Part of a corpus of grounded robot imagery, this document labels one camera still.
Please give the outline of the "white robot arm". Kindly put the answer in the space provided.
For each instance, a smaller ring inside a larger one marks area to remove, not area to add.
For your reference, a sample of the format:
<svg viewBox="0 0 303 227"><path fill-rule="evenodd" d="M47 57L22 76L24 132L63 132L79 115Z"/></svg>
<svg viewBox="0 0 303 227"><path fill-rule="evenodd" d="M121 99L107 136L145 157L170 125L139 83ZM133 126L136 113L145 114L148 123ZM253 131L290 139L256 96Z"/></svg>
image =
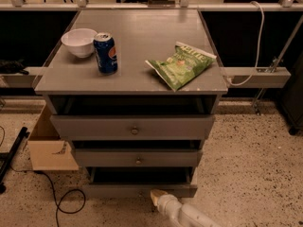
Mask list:
<svg viewBox="0 0 303 227"><path fill-rule="evenodd" d="M172 227L222 227L188 203L160 189L151 191L151 200L158 212L169 219Z"/></svg>

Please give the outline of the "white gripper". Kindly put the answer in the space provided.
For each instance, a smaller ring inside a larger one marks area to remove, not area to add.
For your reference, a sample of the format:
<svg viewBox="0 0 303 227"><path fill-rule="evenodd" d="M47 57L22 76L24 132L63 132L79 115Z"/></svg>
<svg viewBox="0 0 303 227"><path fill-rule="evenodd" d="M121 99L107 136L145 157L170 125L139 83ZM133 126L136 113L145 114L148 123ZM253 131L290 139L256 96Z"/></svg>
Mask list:
<svg viewBox="0 0 303 227"><path fill-rule="evenodd" d="M160 214L167 217L172 227L183 227L179 222L182 203L176 197L161 189L152 189L151 201Z"/></svg>

